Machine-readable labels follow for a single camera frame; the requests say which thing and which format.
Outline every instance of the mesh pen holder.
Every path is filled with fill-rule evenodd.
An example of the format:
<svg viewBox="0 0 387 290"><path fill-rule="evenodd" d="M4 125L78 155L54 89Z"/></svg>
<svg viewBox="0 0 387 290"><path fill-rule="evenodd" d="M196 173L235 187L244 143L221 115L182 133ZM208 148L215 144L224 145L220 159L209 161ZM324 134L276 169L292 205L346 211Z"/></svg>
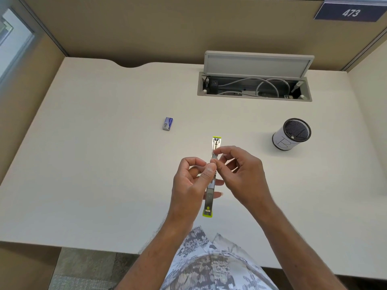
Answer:
<svg viewBox="0 0 387 290"><path fill-rule="evenodd" d="M273 134L273 144L280 150L291 150L299 143L307 141L311 134L312 131L305 121L290 118Z"/></svg>

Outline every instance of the forearm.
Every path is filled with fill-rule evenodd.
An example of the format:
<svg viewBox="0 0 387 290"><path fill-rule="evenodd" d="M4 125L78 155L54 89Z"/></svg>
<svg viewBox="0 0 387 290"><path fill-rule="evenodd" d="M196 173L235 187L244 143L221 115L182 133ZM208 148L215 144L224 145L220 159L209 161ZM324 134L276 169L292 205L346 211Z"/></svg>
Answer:
<svg viewBox="0 0 387 290"><path fill-rule="evenodd" d="M116 290L160 289L185 235L181 230L163 226L118 284Z"/></svg>
<svg viewBox="0 0 387 290"><path fill-rule="evenodd" d="M345 290L317 253L302 239L283 212L271 205L265 216L252 209L282 269L297 290Z"/></svg>

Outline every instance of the fingernail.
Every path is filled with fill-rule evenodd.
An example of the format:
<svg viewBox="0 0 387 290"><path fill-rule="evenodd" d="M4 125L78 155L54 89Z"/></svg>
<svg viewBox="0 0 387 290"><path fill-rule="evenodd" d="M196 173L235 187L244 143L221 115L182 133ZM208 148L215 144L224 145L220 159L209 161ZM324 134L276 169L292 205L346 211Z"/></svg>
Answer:
<svg viewBox="0 0 387 290"><path fill-rule="evenodd" d="M209 170L211 172L215 172L216 171L216 165L214 163L209 163L208 166L207 166L207 170Z"/></svg>

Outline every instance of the open tray lid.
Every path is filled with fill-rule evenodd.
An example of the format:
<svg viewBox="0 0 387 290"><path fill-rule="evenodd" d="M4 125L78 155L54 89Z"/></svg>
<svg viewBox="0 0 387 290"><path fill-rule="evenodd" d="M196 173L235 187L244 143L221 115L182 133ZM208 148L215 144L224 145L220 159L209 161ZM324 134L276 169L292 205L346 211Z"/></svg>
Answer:
<svg viewBox="0 0 387 290"><path fill-rule="evenodd" d="M314 56L206 51L204 74L220 77L282 78L299 80Z"/></svg>

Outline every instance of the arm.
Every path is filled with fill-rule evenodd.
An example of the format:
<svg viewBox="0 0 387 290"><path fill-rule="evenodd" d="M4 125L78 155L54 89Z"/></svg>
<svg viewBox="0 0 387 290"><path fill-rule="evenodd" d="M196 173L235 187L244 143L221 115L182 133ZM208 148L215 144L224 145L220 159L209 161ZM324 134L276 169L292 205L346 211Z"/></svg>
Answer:
<svg viewBox="0 0 387 290"><path fill-rule="evenodd" d="M184 158L175 177L171 205L160 231L145 248L116 290L159 290L171 266L173 257L191 231L201 208L204 191L216 171L215 164L199 158ZM217 185L223 181L216 180Z"/></svg>
<svg viewBox="0 0 387 290"><path fill-rule="evenodd" d="M263 229L293 288L345 290L274 203L261 160L235 146L223 146L214 153L223 154L219 160L211 162L216 163L226 186Z"/></svg>

